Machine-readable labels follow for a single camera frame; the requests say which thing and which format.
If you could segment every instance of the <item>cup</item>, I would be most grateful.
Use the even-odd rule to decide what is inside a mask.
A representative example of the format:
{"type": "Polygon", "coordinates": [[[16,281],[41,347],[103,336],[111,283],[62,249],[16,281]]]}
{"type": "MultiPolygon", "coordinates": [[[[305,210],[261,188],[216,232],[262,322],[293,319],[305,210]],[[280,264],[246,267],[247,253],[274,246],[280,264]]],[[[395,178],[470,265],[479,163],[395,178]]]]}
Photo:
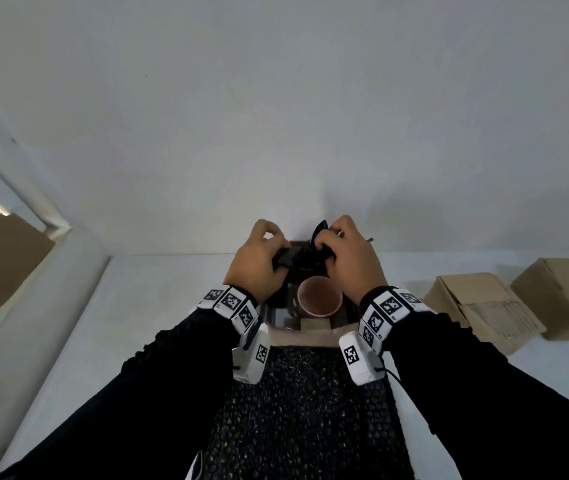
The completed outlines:
{"type": "Polygon", "coordinates": [[[303,317],[329,318],[342,306],[342,291],[325,276],[312,276],[300,284],[296,300],[303,317]]]}

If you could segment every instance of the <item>black cable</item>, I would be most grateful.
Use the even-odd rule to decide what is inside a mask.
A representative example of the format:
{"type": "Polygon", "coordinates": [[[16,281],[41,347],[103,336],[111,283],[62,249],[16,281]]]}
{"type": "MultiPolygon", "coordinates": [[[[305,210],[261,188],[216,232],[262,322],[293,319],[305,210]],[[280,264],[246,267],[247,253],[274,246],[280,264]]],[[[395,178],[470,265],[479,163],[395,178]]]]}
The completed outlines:
{"type": "Polygon", "coordinates": [[[398,379],[398,376],[396,374],[394,374],[392,371],[390,371],[389,369],[386,369],[385,367],[376,367],[374,369],[374,371],[376,371],[376,372],[385,371],[387,374],[391,375],[394,379],[396,379],[398,381],[398,384],[400,384],[400,387],[402,387],[404,389],[404,386],[402,385],[402,382],[400,382],[400,379],[398,379]]]}

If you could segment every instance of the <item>black long-sleeve shirt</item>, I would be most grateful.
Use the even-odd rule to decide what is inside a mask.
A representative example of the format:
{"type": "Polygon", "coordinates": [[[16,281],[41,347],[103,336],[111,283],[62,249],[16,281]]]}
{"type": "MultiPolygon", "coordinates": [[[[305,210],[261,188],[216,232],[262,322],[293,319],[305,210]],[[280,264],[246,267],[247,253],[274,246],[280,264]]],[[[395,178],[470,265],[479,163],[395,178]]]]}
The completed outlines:
{"type": "MultiPolygon", "coordinates": [[[[230,321],[196,309],[0,479],[184,478],[232,385],[239,338],[230,321]]],[[[412,313],[384,348],[464,478],[569,474],[569,400],[471,329],[444,314],[412,313]]]]}

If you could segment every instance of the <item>bubble wrap sheet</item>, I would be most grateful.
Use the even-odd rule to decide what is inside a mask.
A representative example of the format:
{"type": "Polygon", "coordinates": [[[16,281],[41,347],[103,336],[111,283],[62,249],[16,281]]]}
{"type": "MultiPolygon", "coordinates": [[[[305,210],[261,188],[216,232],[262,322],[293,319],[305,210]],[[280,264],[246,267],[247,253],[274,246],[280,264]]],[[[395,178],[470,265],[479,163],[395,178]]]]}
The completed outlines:
{"type": "Polygon", "coordinates": [[[234,381],[203,478],[413,479],[386,380],[353,384],[339,349],[273,347],[257,385],[234,381]]]}

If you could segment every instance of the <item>skin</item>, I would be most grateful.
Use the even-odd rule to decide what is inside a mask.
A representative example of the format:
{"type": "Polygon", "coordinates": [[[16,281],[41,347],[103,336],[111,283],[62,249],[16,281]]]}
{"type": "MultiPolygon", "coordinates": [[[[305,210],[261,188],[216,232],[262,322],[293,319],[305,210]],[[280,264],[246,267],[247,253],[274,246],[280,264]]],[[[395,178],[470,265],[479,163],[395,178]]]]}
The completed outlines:
{"type": "MultiPolygon", "coordinates": [[[[340,217],[330,230],[319,233],[315,245],[320,249],[322,244],[336,255],[326,261],[329,278],[354,303],[360,303],[370,290],[387,285],[373,246],[360,234],[350,216],[340,217]]],[[[280,267],[274,271],[272,259],[279,249],[289,247],[291,244],[276,224],[258,220],[247,242],[236,252],[223,284],[244,288],[258,303],[263,303],[285,281],[287,269],[280,267]],[[272,235],[270,239],[265,237],[267,233],[272,235]]]]}

